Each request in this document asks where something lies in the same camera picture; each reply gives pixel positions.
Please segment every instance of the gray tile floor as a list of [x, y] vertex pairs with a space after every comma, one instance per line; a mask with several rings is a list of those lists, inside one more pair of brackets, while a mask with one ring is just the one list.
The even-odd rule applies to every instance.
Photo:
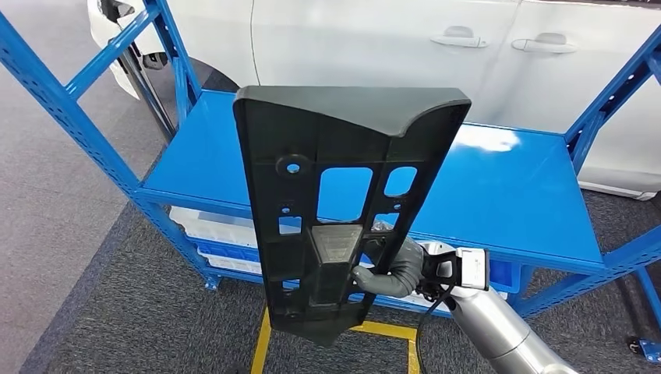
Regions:
[[[0, 0], [62, 83], [97, 45], [84, 0]], [[97, 251], [126, 198], [37, 102], [0, 69], [0, 373], [15, 372]], [[80, 100], [137, 174], [162, 137], [106, 72]]]

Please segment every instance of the car door handle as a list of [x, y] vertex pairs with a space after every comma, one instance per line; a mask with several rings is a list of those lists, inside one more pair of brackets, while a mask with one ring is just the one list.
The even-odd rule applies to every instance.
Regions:
[[512, 48], [523, 52], [542, 52], [564, 54], [573, 53], [578, 49], [575, 45], [567, 43], [563, 34], [541, 33], [535, 39], [516, 39], [512, 41]]
[[466, 26], [450, 26], [441, 35], [434, 35], [430, 40], [437, 44], [464, 48], [484, 48], [489, 43], [483, 37], [473, 35], [473, 30]]

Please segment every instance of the car door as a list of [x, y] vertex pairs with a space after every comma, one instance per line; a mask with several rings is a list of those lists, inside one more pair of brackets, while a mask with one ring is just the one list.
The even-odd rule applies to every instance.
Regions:
[[511, 0], [255, 0], [257, 74], [266, 85], [452, 86], [476, 97], [517, 6]]
[[[565, 132], [661, 23], [658, 5], [621, 4], [524, 0], [474, 117]], [[584, 186], [628, 196], [661, 189], [660, 97], [651, 79], [606, 123]]]

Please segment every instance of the rectangular cutout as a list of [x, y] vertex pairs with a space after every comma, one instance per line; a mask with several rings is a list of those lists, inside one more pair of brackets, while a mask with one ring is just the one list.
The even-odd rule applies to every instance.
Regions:
[[277, 225], [280, 235], [297, 235], [301, 233], [303, 219], [300, 216], [278, 217]]
[[418, 170], [413, 166], [402, 166], [391, 171], [384, 189], [385, 196], [402, 196], [411, 189]]
[[282, 288], [285, 290], [297, 290], [301, 285], [300, 279], [287, 279], [282, 281]]
[[330, 168], [323, 171], [319, 184], [317, 219], [321, 222], [359, 219], [371, 181], [370, 168]]
[[399, 213], [379, 213], [376, 216], [374, 216], [374, 223], [372, 223], [372, 228], [374, 228], [374, 224], [378, 221], [386, 222], [390, 226], [394, 227], [395, 224], [397, 223], [398, 218], [399, 218]]

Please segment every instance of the black cable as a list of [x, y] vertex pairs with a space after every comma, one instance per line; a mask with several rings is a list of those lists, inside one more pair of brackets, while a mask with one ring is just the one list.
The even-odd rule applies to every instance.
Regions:
[[425, 314], [420, 317], [420, 321], [418, 322], [418, 329], [415, 332], [415, 353], [418, 355], [418, 363], [420, 366], [420, 372], [422, 374], [427, 374], [427, 367], [425, 367], [425, 364], [422, 362], [422, 352], [420, 351], [420, 332], [422, 331], [422, 327], [424, 326], [427, 317], [432, 313], [434, 309], [440, 305], [441, 302], [443, 302], [448, 296], [450, 296], [450, 292], [452, 291], [452, 288], [454, 288], [454, 285], [452, 284], [450, 287], [447, 288], [447, 290], [443, 291], [443, 293], [440, 295], [438, 300], [436, 300], [432, 306], [427, 309]]

